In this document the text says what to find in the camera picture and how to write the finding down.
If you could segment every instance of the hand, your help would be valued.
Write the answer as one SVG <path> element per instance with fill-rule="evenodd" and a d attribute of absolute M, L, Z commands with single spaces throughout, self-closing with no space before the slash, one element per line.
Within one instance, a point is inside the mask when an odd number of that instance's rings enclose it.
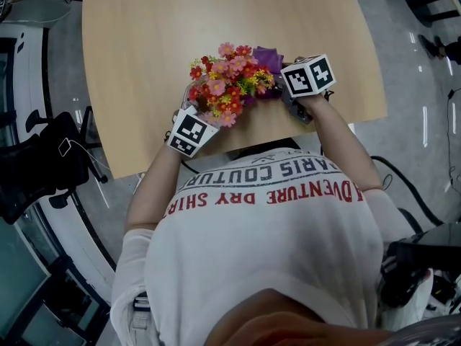
<path fill-rule="evenodd" d="M 299 102 L 308 112 L 309 115 L 313 115 L 315 109 L 322 105 L 324 102 L 327 102 L 323 95 L 312 95 L 312 96 L 303 96 L 297 97 L 296 101 Z"/>

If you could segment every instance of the metal stand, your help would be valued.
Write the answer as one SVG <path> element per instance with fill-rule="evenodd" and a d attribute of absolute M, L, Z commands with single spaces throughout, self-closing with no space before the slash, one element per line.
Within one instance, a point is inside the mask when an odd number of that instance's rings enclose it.
<path fill-rule="evenodd" d="M 418 21 L 426 27 L 432 27 L 432 22 L 437 20 L 459 17 L 457 10 L 450 10 L 439 14 L 432 14 L 427 4 L 438 0 L 405 0 Z"/>

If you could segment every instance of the artificial flower bouquet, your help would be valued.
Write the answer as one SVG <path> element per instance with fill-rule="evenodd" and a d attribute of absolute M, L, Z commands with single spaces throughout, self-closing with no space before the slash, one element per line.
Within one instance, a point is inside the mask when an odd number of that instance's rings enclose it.
<path fill-rule="evenodd" d="M 259 65 L 251 54 L 251 47 L 234 48 L 222 43 L 219 58 L 203 56 L 191 63 L 194 83 L 189 101 L 198 107 L 199 117 L 216 128 L 232 127 L 243 109 L 275 84 L 269 68 Z"/>

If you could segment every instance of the black chair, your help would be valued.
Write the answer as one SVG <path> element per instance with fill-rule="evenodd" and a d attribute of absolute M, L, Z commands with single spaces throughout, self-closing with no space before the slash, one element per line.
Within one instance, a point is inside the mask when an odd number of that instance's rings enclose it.
<path fill-rule="evenodd" d="M 86 142 L 90 112 L 91 107 L 87 107 L 79 132 L 68 112 L 56 118 L 40 118 L 35 110 L 26 121 L 26 131 L 46 123 L 40 135 L 0 148 L 0 216 L 8 224 L 13 224 L 38 198 L 54 195 L 56 190 L 67 192 L 51 197 L 50 204 L 57 209 L 67 206 L 67 198 L 76 186 L 88 181 L 88 169 L 99 182 L 107 182 L 107 177 L 99 175 L 86 152 L 101 147 L 101 143 Z M 66 138 L 75 143 L 67 143 L 70 148 L 63 152 L 59 148 Z"/>

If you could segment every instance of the gray floor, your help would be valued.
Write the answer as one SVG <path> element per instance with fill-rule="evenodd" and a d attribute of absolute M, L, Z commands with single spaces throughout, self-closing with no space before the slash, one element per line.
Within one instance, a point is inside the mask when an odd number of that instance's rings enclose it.
<path fill-rule="evenodd" d="M 461 87 L 461 70 L 452 63 L 452 75 L 446 60 L 430 61 L 421 49 L 417 35 L 439 35 L 446 43 L 461 35 L 461 17 L 434 23 L 428 29 L 412 15 L 404 0 L 358 0 L 375 42 L 388 102 L 384 119 L 355 125 L 356 134 L 366 149 L 394 163 L 412 181 L 422 198 L 443 221 L 454 221 L 461 215 L 461 197 L 449 188 L 447 158 L 447 94 Z M 67 110 L 79 120 L 89 105 L 81 43 L 81 5 L 72 3 L 73 11 L 50 31 L 49 81 L 53 112 Z M 450 0 L 431 5 L 434 11 L 454 9 Z M 461 119 L 461 92 L 455 95 L 457 119 Z M 427 142 L 424 144 L 424 107 L 427 114 Z M 452 140 L 452 163 L 455 187 L 461 173 L 461 125 L 452 129 L 452 104 L 449 104 L 449 133 Z M 296 139 L 303 148 L 319 149 L 316 135 Z M 102 150 L 94 155 L 107 163 Z M 226 155 L 192 161 L 198 170 L 225 163 Z M 389 172 L 378 165 L 384 178 Z M 182 170 L 179 183 L 192 173 Z M 82 204 L 99 238 L 117 260 L 121 251 L 125 212 L 138 182 L 137 176 L 110 179 L 100 185 L 95 179 L 78 188 Z M 394 176 L 388 193 L 398 207 L 415 215 L 426 229 L 431 227 L 404 184 Z"/>

